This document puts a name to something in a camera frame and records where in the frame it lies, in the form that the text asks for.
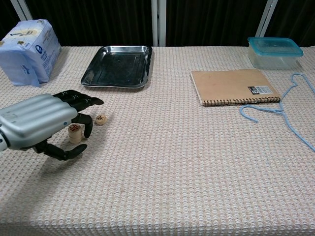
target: plastic container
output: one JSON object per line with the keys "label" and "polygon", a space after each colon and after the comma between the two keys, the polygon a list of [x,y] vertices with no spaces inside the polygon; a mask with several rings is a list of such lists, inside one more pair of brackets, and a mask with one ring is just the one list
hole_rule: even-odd
{"label": "plastic container", "polygon": [[0,67],[15,86],[46,83],[61,47],[44,19],[20,21],[0,42]]}
{"label": "plastic container", "polygon": [[301,67],[297,59],[303,51],[289,38],[249,37],[248,56],[258,69],[290,69]]}

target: tissue package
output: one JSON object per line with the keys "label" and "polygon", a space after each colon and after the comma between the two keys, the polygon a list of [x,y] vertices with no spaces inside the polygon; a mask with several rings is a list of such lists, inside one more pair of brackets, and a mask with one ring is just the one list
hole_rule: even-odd
{"label": "tissue package", "polygon": [[61,47],[47,20],[21,21],[0,41],[0,67],[15,86],[49,81]]}

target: notebook cover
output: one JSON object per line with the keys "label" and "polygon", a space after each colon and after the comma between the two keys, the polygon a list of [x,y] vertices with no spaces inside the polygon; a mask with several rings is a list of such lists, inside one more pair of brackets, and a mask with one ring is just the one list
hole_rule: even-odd
{"label": "notebook cover", "polygon": [[280,95],[257,69],[192,71],[203,106],[278,102]]}

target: silver robotic arm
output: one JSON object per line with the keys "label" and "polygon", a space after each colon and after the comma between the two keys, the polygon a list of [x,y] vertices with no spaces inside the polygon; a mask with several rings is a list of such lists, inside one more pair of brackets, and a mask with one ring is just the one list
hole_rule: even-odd
{"label": "silver robotic arm", "polygon": [[69,160],[86,148],[81,144],[64,151],[49,144],[47,139],[71,123],[85,124],[84,136],[92,132],[93,120],[89,115],[78,113],[92,105],[104,102],[74,90],[55,95],[42,94],[9,107],[0,109],[0,152],[9,148],[27,150],[33,148],[58,160]]}

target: metal tray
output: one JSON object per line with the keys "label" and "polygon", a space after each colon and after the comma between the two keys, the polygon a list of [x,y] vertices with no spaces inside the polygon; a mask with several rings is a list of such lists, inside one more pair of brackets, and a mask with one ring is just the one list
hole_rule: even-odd
{"label": "metal tray", "polygon": [[81,84],[90,87],[137,89],[148,81],[152,48],[147,46],[107,46],[98,50]]}

